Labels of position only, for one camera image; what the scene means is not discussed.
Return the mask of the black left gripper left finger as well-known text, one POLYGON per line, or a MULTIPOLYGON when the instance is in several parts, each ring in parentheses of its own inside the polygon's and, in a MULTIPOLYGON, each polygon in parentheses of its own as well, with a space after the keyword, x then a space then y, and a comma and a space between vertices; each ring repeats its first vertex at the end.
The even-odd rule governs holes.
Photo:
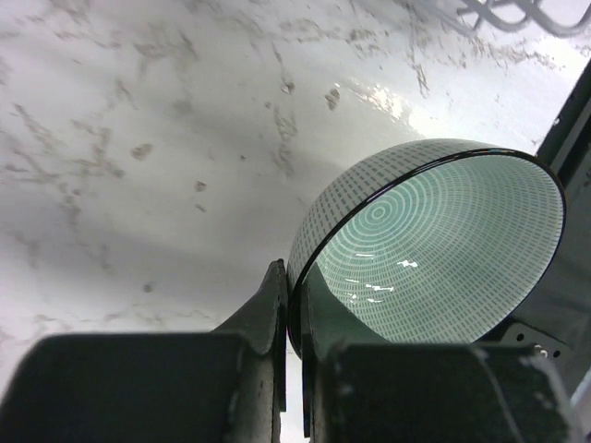
POLYGON ((209 332, 49 336, 1 401, 5 442, 276 442, 286 409, 287 280, 209 332))

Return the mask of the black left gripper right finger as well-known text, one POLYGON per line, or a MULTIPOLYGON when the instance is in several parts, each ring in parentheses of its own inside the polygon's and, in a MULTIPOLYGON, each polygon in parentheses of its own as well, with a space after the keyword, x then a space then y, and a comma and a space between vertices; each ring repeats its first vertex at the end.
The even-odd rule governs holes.
POLYGON ((536 344, 392 344, 312 278, 301 293, 303 425, 312 442, 578 442, 536 344))

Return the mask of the pale green bowl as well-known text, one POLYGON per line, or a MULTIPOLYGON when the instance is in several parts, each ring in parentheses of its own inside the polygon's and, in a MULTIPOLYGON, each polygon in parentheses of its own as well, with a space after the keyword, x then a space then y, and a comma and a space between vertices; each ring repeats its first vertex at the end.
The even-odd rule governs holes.
POLYGON ((290 341, 324 289, 380 339, 470 343, 531 294, 566 224, 560 180, 537 157, 431 138, 370 155, 310 206, 287 263, 290 341))

